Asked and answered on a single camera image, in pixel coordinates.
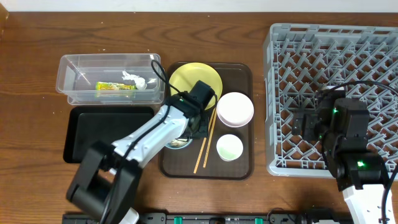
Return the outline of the yellow plastic plate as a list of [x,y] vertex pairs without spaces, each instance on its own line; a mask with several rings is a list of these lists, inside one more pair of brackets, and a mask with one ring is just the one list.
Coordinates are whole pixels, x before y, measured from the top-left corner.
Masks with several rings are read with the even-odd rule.
[[220,74],[210,65],[199,62],[183,64],[172,73],[169,80],[171,98],[167,103],[183,111],[193,110],[193,100],[188,94],[197,81],[203,81],[215,92],[206,110],[216,106],[223,91]]

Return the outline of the pink white bowl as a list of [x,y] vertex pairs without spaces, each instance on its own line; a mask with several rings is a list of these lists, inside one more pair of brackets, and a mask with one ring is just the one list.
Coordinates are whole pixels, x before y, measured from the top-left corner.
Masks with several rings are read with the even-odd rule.
[[247,125],[252,120],[254,105],[245,94],[231,92],[220,98],[216,113],[225,125],[231,128],[239,128]]

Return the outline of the light blue bowl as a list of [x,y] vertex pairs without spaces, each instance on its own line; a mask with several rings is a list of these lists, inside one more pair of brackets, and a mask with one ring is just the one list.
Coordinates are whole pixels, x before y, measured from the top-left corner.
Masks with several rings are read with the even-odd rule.
[[186,138],[173,139],[172,141],[167,143],[165,146],[168,149],[183,149],[183,148],[187,147],[191,142],[192,142],[192,139],[186,139]]

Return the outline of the small white green cup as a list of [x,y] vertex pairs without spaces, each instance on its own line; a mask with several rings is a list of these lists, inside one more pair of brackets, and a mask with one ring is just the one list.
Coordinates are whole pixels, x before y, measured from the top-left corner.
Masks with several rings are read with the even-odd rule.
[[217,140],[216,150],[223,161],[234,161],[242,155],[243,143],[237,136],[225,134]]

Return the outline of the white tissue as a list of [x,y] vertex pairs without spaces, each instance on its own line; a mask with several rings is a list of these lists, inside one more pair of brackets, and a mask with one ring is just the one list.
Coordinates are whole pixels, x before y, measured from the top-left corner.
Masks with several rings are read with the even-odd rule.
[[126,80],[126,81],[133,81],[135,87],[138,90],[145,90],[147,88],[147,83],[146,83],[146,80],[144,78],[142,78],[142,77],[140,77],[138,75],[130,74],[130,73],[128,73],[125,70],[122,71],[122,74],[123,74],[122,79]]

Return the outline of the green snack wrapper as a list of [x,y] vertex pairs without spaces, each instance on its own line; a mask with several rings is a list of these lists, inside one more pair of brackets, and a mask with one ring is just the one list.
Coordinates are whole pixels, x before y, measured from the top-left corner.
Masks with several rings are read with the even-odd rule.
[[97,82],[95,90],[135,90],[135,85],[126,85],[123,83],[114,82]]

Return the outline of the pile of cooked rice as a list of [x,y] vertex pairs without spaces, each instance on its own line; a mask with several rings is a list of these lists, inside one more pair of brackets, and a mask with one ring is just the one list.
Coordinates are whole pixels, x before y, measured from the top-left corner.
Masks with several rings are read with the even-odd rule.
[[169,146],[172,148],[177,148],[177,147],[184,147],[185,145],[187,145],[189,142],[189,140],[186,139],[174,139],[172,141],[169,142]]

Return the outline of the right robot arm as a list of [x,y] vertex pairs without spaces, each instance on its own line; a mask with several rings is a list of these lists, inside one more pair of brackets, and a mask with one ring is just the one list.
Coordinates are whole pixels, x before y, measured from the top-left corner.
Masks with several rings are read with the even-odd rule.
[[314,110],[294,114],[292,134],[321,144],[323,160],[343,193],[354,223],[394,223],[391,185],[383,158],[367,148],[366,103],[343,90],[317,92]]

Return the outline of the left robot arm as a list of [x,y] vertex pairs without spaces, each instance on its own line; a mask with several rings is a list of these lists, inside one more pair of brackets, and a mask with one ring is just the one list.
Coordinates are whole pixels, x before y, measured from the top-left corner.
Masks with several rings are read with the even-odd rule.
[[172,140],[205,136],[205,109],[215,97],[211,86],[198,81],[190,91],[170,96],[153,118],[125,138],[94,143],[67,190],[67,200],[99,223],[137,223],[132,204],[144,167]]

